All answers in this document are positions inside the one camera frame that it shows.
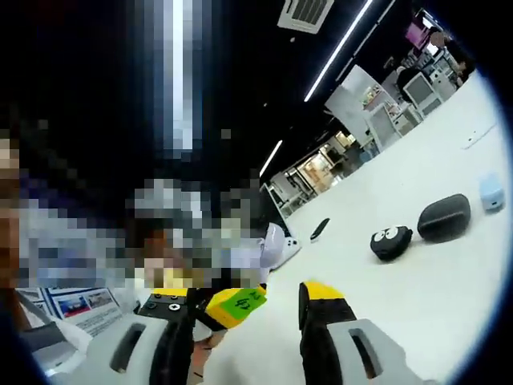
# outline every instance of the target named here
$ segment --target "black ceiling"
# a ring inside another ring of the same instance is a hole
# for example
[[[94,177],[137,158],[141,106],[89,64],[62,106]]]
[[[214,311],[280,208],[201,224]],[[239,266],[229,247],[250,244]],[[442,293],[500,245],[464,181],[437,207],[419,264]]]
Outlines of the black ceiling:
[[[244,125],[241,135],[251,132],[252,145],[246,156],[260,169],[277,141],[284,141],[262,178],[267,180],[318,148],[319,138],[329,138],[326,132],[331,135],[344,129],[323,113],[324,102],[337,86],[340,71],[390,1],[374,1],[308,103],[304,102],[307,92],[365,0],[336,1],[318,34],[278,27],[283,2],[232,3],[232,15],[236,16],[231,18],[226,47],[236,60],[227,84],[234,90],[232,104]],[[404,35],[411,19],[410,2],[397,0],[355,63],[379,80],[384,62],[410,49]]]
[[[308,103],[306,93],[364,0],[336,0],[318,34],[278,27],[283,1],[210,3],[194,13],[196,37],[200,31],[202,38],[194,41],[187,68],[199,151],[180,159],[172,145],[159,148],[162,137],[173,135],[163,123],[172,100],[163,98],[161,87],[161,11],[142,18],[151,2],[136,0],[8,2],[2,12],[8,52],[2,102],[15,102],[30,127],[36,119],[49,120],[47,132],[28,135],[29,145],[40,149],[34,159],[22,158],[24,167],[36,175],[59,174],[54,164],[50,171],[42,166],[41,153],[47,157],[51,150],[66,161],[64,175],[66,167],[76,168],[87,190],[101,196],[92,197],[92,205],[120,210],[122,198],[156,174],[226,190],[244,184],[250,169],[257,175],[278,140],[283,145],[264,180],[317,148],[326,131],[343,129],[336,120],[328,124],[324,102],[389,0],[374,0]],[[383,76],[386,59],[410,48],[404,45],[410,20],[410,1],[397,0],[356,63]],[[147,49],[149,41],[154,50]]]

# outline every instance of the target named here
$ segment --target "robotic arm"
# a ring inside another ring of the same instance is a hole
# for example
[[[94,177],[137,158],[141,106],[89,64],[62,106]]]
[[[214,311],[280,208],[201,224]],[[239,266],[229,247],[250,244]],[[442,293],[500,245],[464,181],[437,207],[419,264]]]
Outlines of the robotic arm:
[[[271,225],[262,245],[266,269],[283,248],[280,230]],[[216,292],[154,290],[138,314],[125,315],[91,341],[87,359],[72,373],[51,379],[68,385],[185,385],[194,342],[208,337],[204,329],[239,325],[265,303],[265,295],[265,285]],[[200,333],[195,327],[199,322]],[[300,284],[299,329],[308,385],[436,383],[411,371],[404,350],[371,321],[357,319],[344,296],[330,286]]]

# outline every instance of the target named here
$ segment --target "white table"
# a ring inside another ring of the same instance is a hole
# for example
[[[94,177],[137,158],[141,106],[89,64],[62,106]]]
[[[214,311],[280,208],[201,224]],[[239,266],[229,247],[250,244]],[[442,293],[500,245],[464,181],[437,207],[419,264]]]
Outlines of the white table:
[[[487,216],[478,191],[479,177],[495,170],[511,195],[507,141],[497,127],[461,149],[469,133],[496,121],[493,99],[472,76],[408,136],[299,208],[288,223],[303,249],[271,274],[268,302],[213,351],[205,384],[305,383],[297,289],[310,278],[344,292],[359,318],[371,319],[404,347],[418,375],[448,381],[487,329],[507,274],[511,202]],[[391,225],[416,232],[420,212],[453,193],[471,201],[465,236],[426,245],[414,235],[397,261],[377,262],[372,233]],[[330,223],[310,244],[326,217]]]

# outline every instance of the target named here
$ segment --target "pixelated area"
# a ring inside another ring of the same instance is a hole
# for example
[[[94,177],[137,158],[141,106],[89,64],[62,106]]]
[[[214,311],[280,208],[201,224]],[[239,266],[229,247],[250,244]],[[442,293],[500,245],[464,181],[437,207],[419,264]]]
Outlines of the pixelated area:
[[[210,7],[127,2],[119,24],[99,33],[99,57],[90,63],[82,47],[59,40],[73,54],[70,67],[83,71],[67,75],[83,88],[74,94],[68,78],[59,84],[67,90],[59,116],[10,110],[11,131],[31,158],[20,170],[16,156],[7,159],[14,149],[0,148],[2,183],[16,186],[2,197],[9,230],[2,232],[2,285],[121,287],[135,278],[154,288],[261,283],[267,224],[258,221],[258,170],[244,168],[250,177],[237,179],[235,133],[212,127],[214,101],[203,94],[212,76],[205,55],[218,55],[204,49],[214,27],[202,22]],[[68,62],[49,63],[52,71],[67,70]],[[96,63],[106,63],[105,72]],[[126,78],[118,82],[119,73]],[[118,105],[110,98],[119,93]]]

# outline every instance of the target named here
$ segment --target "fluorescent light strip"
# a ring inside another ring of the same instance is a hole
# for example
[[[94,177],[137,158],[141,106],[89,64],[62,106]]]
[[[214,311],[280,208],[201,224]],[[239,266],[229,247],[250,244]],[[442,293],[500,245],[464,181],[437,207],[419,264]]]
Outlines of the fluorescent light strip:
[[[310,88],[310,91],[308,92],[308,94],[306,95],[305,97],[305,102],[308,102],[310,100],[310,98],[312,97],[313,93],[315,92],[315,90],[317,89],[317,86],[319,85],[319,83],[321,82],[322,78],[324,77],[324,75],[326,74],[326,72],[328,71],[328,68],[329,66],[331,66],[331,63],[333,63],[333,61],[335,60],[335,58],[337,57],[338,55],[338,52],[340,52],[340,50],[342,49],[342,47],[344,46],[344,44],[347,42],[347,40],[349,39],[349,37],[351,36],[351,34],[353,33],[354,29],[356,28],[356,25],[360,22],[360,20],[363,18],[363,15],[366,14],[367,10],[369,9],[370,7],[370,4],[372,4],[372,1],[373,0],[367,0],[367,2],[365,3],[365,5],[362,7],[362,9],[360,10],[360,12],[358,12],[356,18],[354,19],[353,21],[353,24],[351,24],[351,26],[349,27],[349,29],[347,30],[347,32],[345,33],[344,37],[342,38],[342,40],[338,43],[338,46],[337,48],[335,48],[335,51],[331,54],[328,62],[326,63],[326,65],[324,65],[324,68],[322,68],[322,71],[321,73],[319,74],[319,76],[317,77],[317,80],[315,81],[315,83],[313,84],[312,88]]]
[[[260,170],[260,176],[264,173],[267,166],[269,166],[269,163],[271,163],[271,160],[273,160],[273,157],[276,155],[276,152],[278,151],[278,148],[280,148],[281,144],[283,143],[283,140],[280,140],[278,143],[276,143],[276,146],[273,149],[273,152],[271,152],[271,155],[269,158],[265,161],[264,167]]]

